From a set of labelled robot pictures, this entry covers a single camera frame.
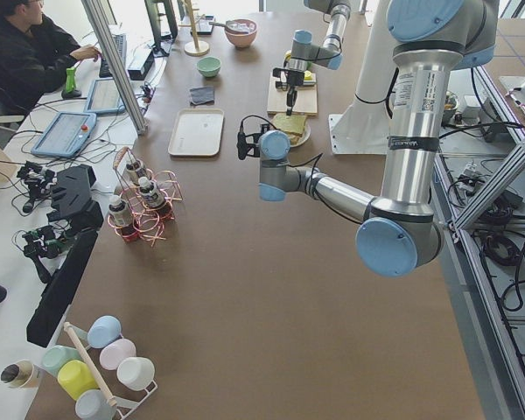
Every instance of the paper cup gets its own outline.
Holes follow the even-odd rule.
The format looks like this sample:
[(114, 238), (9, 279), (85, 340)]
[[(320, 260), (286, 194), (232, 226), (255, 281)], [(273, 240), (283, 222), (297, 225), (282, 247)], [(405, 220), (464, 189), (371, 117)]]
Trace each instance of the paper cup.
[(129, 339), (117, 339), (101, 350), (99, 362), (104, 369), (116, 370), (124, 359), (137, 355), (137, 348)]
[(76, 416), (84, 420), (111, 420), (115, 413), (99, 389), (84, 392), (76, 402)]
[(115, 317), (99, 317), (87, 332), (87, 342), (93, 348), (104, 348), (121, 336), (121, 323)]
[(121, 362), (116, 370), (116, 377), (133, 391), (141, 391), (154, 380), (156, 369), (150, 359), (129, 357)]
[(30, 360), (20, 360), (16, 362), (19, 366), (19, 374), (16, 379), (8, 382), (9, 388), (36, 388), (41, 382), (45, 371), (39, 366), (34, 365)]
[(64, 365), (59, 371), (57, 381), (75, 401), (78, 401), (84, 392), (99, 388), (88, 365), (80, 360), (70, 360)]
[(52, 346), (43, 355), (41, 365), (45, 371), (56, 378), (62, 367), (69, 361), (81, 361), (78, 350), (66, 346)]

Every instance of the brown bowl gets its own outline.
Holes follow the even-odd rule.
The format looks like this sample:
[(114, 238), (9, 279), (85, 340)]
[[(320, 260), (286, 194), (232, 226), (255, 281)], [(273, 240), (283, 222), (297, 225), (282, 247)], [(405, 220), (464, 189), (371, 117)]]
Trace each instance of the brown bowl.
[(226, 37), (237, 48), (246, 48), (250, 46), (256, 38), (258, 27), (256, 22), (249, 19), (234, 19), (235, 22), (245, 25), (253, 25), (255, 29), (249, 33), (231, 33), (228, 28), (224, 29)]

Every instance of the white tray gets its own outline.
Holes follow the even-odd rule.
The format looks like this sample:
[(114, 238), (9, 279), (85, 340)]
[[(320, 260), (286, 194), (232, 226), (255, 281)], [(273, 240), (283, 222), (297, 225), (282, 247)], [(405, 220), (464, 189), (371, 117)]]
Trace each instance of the white tray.
[(214, 156), (220, 151), (223, 125), (221, 109), (181, 109), (167, 151), (172, 156)]

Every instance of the yellow cup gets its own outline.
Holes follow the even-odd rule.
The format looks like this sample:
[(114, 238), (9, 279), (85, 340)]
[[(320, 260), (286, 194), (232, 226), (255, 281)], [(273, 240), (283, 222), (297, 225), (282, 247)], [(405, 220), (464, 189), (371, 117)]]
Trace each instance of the yellow cup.
[(80, 360), (70, 360), (65, 364), (59, 371), (57, 381), (75, 401), (84, 392), (99, 388), (88, 366)]

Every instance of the folded cloth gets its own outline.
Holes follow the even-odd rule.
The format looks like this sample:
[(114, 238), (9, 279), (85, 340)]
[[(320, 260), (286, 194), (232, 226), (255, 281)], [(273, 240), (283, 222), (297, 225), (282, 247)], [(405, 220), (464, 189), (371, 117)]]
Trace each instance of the folded cloth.
[(189, 92), (192, 105), (214, 102), (214, 86), (194, 87), (189, 89)]

